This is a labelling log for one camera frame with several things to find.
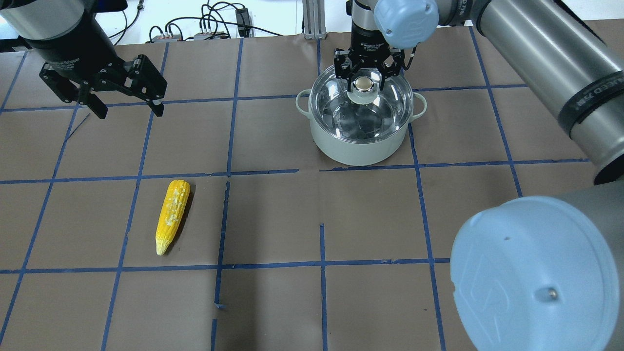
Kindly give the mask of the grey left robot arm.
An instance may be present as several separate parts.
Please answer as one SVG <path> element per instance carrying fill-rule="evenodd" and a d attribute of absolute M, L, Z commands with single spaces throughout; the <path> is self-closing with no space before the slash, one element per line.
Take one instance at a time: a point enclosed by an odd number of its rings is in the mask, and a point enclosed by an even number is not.
<path fill-rule="evenodd" d="M 106 118 L 97 92 L 118 91 L 146 102 L 160 117 L 167 81 L 144 54 L 125 61 L 86 0 L 3 0 L 5 19 L 43 58 L 41 80 L 65 103 Z"/>

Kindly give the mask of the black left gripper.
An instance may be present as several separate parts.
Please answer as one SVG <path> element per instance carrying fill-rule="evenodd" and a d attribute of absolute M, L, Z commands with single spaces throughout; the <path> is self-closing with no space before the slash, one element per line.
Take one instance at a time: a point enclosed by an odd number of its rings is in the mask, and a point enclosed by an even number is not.
<path fill-rule="evenodd" d="M 60 33 L 45 30 L 22 37 L 43 58 L 39 77 L 60 100 L 86 106 L 104 119 L 108 108 L 94 93 L 118 91 L 146 102 L 156 117 L 163 116 L 168 83 L 145 54 L 127 62 L 120 58 L 86 11 L 78 19 L 59 23 L 64 25 Z"/>

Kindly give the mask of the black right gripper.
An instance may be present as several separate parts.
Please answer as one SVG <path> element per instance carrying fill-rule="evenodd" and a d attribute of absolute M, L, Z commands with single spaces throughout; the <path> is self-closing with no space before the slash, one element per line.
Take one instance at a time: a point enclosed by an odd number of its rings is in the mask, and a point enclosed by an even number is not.
<path fill-rule="evenodd" d="M 352 91 L 354 73 L 364 68 L 375 68 L 381 74 L 380 89 L 383 90 L 388 78 L 399 75 L 404 68 L 404 51 L 390 51 L 381 31 L 363 28 L 351 29 L 349 49 L 334 49 L 334 73 L 336 78 L 345 80 L 346 91 Z"/>

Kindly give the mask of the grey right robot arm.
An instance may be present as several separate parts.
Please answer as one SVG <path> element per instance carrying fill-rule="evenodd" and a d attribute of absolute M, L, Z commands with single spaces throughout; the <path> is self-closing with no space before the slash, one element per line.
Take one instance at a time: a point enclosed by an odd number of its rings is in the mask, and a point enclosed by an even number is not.
<path fill-rule="evenodd" d="M 592 187 L 481 211 L 450 256 L 454 303 L 480 351 L 623 349 L 623 60 L 555 0 L 350 0 L 342 73 L 363 44 L 410 49 L 471 20 L 597 166 Z"/>

